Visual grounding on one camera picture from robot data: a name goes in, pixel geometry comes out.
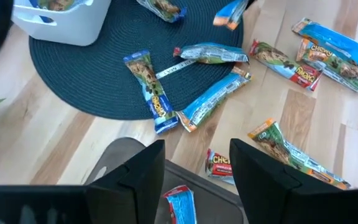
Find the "red granola bar wrapper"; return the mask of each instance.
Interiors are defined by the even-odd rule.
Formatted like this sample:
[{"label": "red granola bar wrapper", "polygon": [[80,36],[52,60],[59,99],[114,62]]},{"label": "red granola bar wrapper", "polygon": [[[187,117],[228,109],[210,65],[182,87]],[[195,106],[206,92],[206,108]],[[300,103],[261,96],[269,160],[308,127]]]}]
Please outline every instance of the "red granola bar wrapper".
[{"label": "red granola bar wrapper", "polygon": [[208,177],[217,178],[221,181],[234,185],[233,173],[230,160],[208,149],[205,161],[205,172]]}]

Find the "dark blue round rug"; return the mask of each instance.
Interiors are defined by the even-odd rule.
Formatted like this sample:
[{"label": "dark blue round rug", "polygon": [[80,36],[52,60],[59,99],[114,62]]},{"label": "dark blue round rug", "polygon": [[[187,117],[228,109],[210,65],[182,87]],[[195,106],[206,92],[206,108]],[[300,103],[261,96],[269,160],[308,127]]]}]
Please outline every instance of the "dark blue round rug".
[{"label": "dark blue round rug", "polygon": [[[122,58],[148,49],[154,72],[183,61],[174,47],[215,42],[241,47],[243,27],[235,31],[213,26],[213,19],[231,0],[176,0],[187,7],[185,18],[168,23],[136,0],[112,0],[98,40],[87,47],[30,38],[35,68],[62,100],[86,113],[112,119],[152,118],[140,85]],[[182,110],[227,75],[233,64],[194,63],[160,79],[174,110]]]}]

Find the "granola bar wrapper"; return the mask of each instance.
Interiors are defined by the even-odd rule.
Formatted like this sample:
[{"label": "granola bar wrapper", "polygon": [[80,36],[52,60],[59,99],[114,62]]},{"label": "granola bar wrapper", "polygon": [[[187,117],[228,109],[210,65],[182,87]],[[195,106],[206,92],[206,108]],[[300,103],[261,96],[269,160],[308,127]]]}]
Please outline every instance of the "granola bar wrapper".
[{"label": "granola bar wrapper", "polygon": [[323,71],[322,68],[318,70],[306,64],[296,63],[283,52],[256,39],[252,44],[249,54],[281,76],[310,91],[316,89]]},{"label": "granola bar wrapper", "polygon": [[224,6],[216,13],[213,25],[226,26],[230,30],[235,30],[242,19],[242,13],[246,10],[249,0],[235,0]]},{"label": "granola bar wrapper", "polygon": [[165,193],[169,203],[173,224],[197,224],[194,192],[185,185],[180,185]]},{"label": "granola bar wrapper", "polygon": [[297,22],[292,31],[358,67],[358,42],[308,18]]},{"label": "granola bar wrapper", "polygon": [[205,160],[205,172],[208,177],[219,179],[226,183],[234,184],[233,173],[231,170],[230,159],[208,149]]},{"label": "granola bar wrapper", "polygon": [[186,15],[187,9],[180,9],[168,0],[136,0],[166,22],[176,22]]},{"label": "granola bar wrapper", "polygon": [[249,83],[251,79],[250,73],[234,67],[231,73],[207,89],[184,110],[177,111],[182,125],[188,132],[195,131],[228,95]]},{"label": "granola bar wrapper", "polygon": [[284,138],[278,123],[273,119],[265,121],[249,133],[248,136],[262,146],[276,160],[339,189],[347,190],[351,188],[348,182],[334,175],[289,143]]},{"label": "granola bar wrapper", "polygon": [[143,96],[153,113],[157,134],[174,128],[178,124],[178,117],[155,77],[149,51],[143,50],[124,57],[124,63],[141,85]]},{"label": "granola bar wrapper", "polygon": [[192,59],[207,64],[226,62],[249,63],[247,54],[241,48],[215,43],[200,43],[182,48],[175,47],[173,56],[180,56],[183,59]]},{"label": "granola bar wrapper", "polygon": [[296,60],[304,61],[314,68],[324,68],[326,76],[358,92],[358,67],[309,39],[302,40]]}]

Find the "torn wrapper piece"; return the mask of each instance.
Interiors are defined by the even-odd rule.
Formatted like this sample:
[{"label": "torn wrapper piece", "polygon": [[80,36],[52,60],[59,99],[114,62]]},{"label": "torn wrapper piece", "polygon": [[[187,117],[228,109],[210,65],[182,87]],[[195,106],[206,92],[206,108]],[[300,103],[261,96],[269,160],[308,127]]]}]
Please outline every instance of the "torn wrapper piece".
[{"label": "torn wrapper piece", "polygon": [[173,224],[197,224],[193,191],[187,186],[175,187],[162,197],[168,200]]}]

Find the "white plastic basket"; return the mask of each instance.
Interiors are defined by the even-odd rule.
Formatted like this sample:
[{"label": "white plastic basket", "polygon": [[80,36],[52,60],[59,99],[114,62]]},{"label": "white plastic basket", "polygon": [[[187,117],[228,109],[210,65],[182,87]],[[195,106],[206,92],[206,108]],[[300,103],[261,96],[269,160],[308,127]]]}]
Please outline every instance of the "white plastic basket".
[{"label": "white plastic basket", "polygon": [[33,7],[29,0],[15,0],[12,21],[35,39],[87,46],[98,38],[110,2],[87,0],[67,11],[49,11]]}]

